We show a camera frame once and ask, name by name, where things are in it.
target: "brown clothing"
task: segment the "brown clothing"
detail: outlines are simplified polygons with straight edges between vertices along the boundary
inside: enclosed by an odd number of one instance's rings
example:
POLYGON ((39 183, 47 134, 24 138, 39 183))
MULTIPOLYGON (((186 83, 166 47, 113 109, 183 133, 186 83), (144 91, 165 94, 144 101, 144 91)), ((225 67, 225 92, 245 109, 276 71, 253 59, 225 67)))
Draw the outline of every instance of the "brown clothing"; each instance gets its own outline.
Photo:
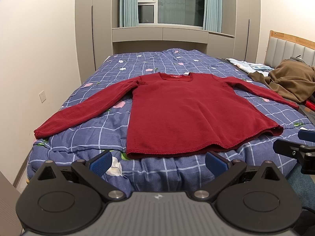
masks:
POLYGON ((267 77, 259 72, 249 73, 248 76, 297 103, 304 102, 315 91, 314 67, 289 59, 283 60, 267 77))

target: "red fabric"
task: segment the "red fabric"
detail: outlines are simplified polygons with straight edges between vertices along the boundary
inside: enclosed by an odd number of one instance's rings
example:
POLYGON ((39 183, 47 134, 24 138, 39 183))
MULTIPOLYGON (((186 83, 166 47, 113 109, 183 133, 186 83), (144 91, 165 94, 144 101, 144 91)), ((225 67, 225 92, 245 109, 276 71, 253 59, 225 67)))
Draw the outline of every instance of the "red fabric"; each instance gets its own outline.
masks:
POLYGON ((313 104, 312 102, 306 100, 305 101, 305 106, 308 107, 309 109, 315 111, 315 104, 313 104))
POLYGON ((113 84, 55 113, 34 131, 35 137, 48 137, 86 122, 130 90, 127 155, 133 159, 229 151, 265 132, 282 134, 283 127, 235 94, 233 87, 299 108, 272 90, 234 77, 190 73, 178 78, 156 73, 113 84))

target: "gray upholstered headboard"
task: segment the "gray upholstered headboard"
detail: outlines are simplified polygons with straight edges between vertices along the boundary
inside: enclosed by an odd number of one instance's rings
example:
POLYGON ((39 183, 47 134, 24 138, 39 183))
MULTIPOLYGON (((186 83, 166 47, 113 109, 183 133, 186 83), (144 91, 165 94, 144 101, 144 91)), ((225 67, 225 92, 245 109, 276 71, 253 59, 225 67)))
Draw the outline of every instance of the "gray upholstered headboard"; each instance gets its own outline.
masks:
POLYGON ((299 55, 306 64, 315 66, 315 42, 270 31, 265 65, 275 68, 283 59, 299 55))

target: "black cable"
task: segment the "black cable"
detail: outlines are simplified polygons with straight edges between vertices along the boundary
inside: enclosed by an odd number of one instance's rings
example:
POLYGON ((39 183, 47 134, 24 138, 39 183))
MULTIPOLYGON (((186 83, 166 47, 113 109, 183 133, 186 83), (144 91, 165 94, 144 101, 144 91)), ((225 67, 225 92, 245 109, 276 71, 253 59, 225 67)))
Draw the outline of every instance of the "black cable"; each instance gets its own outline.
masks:
POLYGON ((302 209, 306 209, 308 210, 309 212, 312 212, 313 214, 315 214, 315 210, 309 208, 309 207, 305 207, 305 206, 302 206, 302 209))

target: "electrical socket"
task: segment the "electrical socket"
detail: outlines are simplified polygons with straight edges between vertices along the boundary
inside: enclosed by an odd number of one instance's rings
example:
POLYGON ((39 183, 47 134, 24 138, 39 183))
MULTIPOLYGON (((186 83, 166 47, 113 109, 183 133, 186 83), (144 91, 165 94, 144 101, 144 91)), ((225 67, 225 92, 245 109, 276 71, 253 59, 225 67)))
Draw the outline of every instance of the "electrical socket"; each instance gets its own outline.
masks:
POLYGON ((43 103, 45 100, 46 100, 46 94, 44 91, 42 91, 40 94, 39 94, 39 97, 40 97, 40 101, 43 103))

